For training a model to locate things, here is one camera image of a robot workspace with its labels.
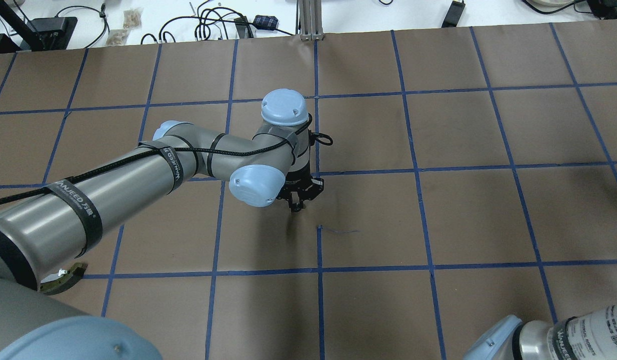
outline robotic arm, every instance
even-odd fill
[[[253,207],[284,199],[299,212],[324,189],[323,180],[311,176],[311,145],[331,145],[332,139],[309,130],[312,118],[297,91],[267,94],[262,117],[251,140],[166,121],[153,141],[0,211],[0,359],[45,359],[36,351],[55,347],[67,330],[90,339],[64,349],[67,359],[159,359],[155,347],[130,328],[40,294],[40,281],[195,174],[226,180],[230,192]],[[63,354],[53,351],[48,358]]]

